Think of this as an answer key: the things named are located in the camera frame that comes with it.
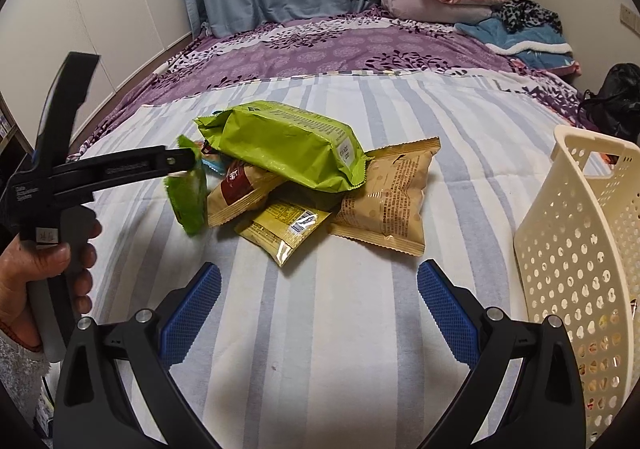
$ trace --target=white wardrobe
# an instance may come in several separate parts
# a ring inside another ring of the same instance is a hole
[[[0,10],[0,92],[33,145],[66,54],[99,54],[77,132],[141,68],[189,33],[184,0],[7,0]]]

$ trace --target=pillow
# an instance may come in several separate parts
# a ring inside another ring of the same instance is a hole
[[[467,23],[475,25],[491,17],[491,8],[475,5],[447,5],[438,0],[382,0],[396,18],[422,23]]]

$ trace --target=metal screw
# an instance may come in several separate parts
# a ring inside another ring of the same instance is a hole
[[[547,319],[553,328],[560,328],[562,326],[562,319],[557,315],[550,315]]]
[[[153,316],[154,316],[154,313],[150,311],[148,308],[145,308],[143,310],[140,310],[136,314],[136,321],[138,321],[139,323],[147,323],[151,320]]]
[[[504,319],[504,312],[495,307],[487,309],[486,315],[491,321],[502,321]]]
[[[91,326],[90,317],[83,317],[81,320],[78,321],[78,328],[80,330],[86,330],[87,328],[89,328],[89,326]]]

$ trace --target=floor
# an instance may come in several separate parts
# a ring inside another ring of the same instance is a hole
[[[71,143],[69,147],[69,153],[77,153],[82,146],[82,143],[89,138],[89,136],[94,132],[95,128],[100,124],[102,119],[104,119],[107,115],[109,115],[115,107],[120,103],[125,95],[127,95],[137,84],[140,83],[145,77],[147,77],[150,73],[152,73],[156,68],[158,68],[162,63],[167,61],[169,58],[180,52],[183,48],[185,48],[190,42],[193,41],[191,35],[188,35],[186,38],[180,40],[178,43],[173,45],[169,50],[163,52],[158,57],[156,57],[151,63],[146,65],[140,72],[135,74],[118,92],[105,103],[105,105],[100,109],[100,111],[95,114],[94,118],[89,121],[89,123],[84,127],[84,129],[79,133],[76,139]]]

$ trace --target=blue and white striped sheet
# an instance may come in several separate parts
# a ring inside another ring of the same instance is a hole
[[[365,150],[439,136],[422,210],[425,259],[485,306],[526,318],[513,234],[550,167],[564,121],[513,74],[324,75],[244,84],[145,107],[86,156],[197,137],[192,119],[266,99],[351,125]],[[591,171],[605,174],[604,163]],[[95,210],[95,317],[155,307],[204,261],[223,275],[217,305],[172,375],[226,449],[415,448],[466,376],[418,295],[420,259],[322,232],[279,269],[230,227],[188,238],[161,180],[105,190]],[[513,385],[517,368],[507,379]],[[127,389],[159,437],[130,372]],[[495,430],[509,390],[480,436]]]

